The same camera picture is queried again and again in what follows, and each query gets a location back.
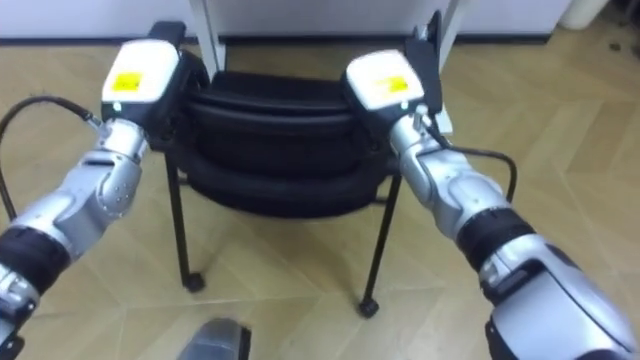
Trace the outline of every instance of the white wall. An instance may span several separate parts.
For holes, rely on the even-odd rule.
[[[399,33],[448,0],[211,0],[226,34]],[[570,0],[474,0],[466,33],[546,33]],[[189,0],[0,0],[0,37],[138,36],[158,19],[192,23]]]

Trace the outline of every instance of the chair seat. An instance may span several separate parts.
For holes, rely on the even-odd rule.
[[[313,218],[371,204],[390,151],[332,81],[219,72],[190,94],[173,157],[191,187],[260,215]]]

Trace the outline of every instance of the wooden floor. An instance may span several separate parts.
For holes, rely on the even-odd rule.
[[[640,62],[597,22],[546,46],[456,47],[443,75],[454,141],[511,154],[515,204],[640,330]],[[233,48],[233,69],[337,78],[371,48]],[[115,48],[0,48],[0,112],[52,93],[99,108]],[[39,106],[11,127],[2,166],[19,209],[53,189],[94,135]],[[501,165],[476,162],[506,181]],[[361,294],[382,211],[293,222],[226,210],[183,191],[189,250],[208,283],[180,286],[164,163],[148,155],[129,217],[64,274],[23,329],[21,359],[172,359],[204,322],[253,329],[254,360],[484,359],[490,306],[475,274],[403,188],[372,320]]]

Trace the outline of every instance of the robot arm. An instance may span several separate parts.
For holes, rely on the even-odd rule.
[[[133,203],[144,133],[123,119],[110,120],[99,133],[94,149],[60,187],[32,204],[0,236],[1,359],[12,358],[13,352],[17,356],[22,340],[16,332],[40,296]]]
[[[105,122],[92,119],[96,145],[0,235],[0,360],[17,357],[18,330],[60,273],[130,209],[147,137],[165,127],[192,75],[177,48],[184,31],[159,22],[148,38],[122,46],[102,90]]]
[[[513,210],[495,181],[431,135],[435,126],[423,104],[430,89],[400,52],[354,60],[346,82],[370,130],[389,137],[415,196],[478,273],[494,305],[485,328],[494,359],[633,357],[627,318]]]

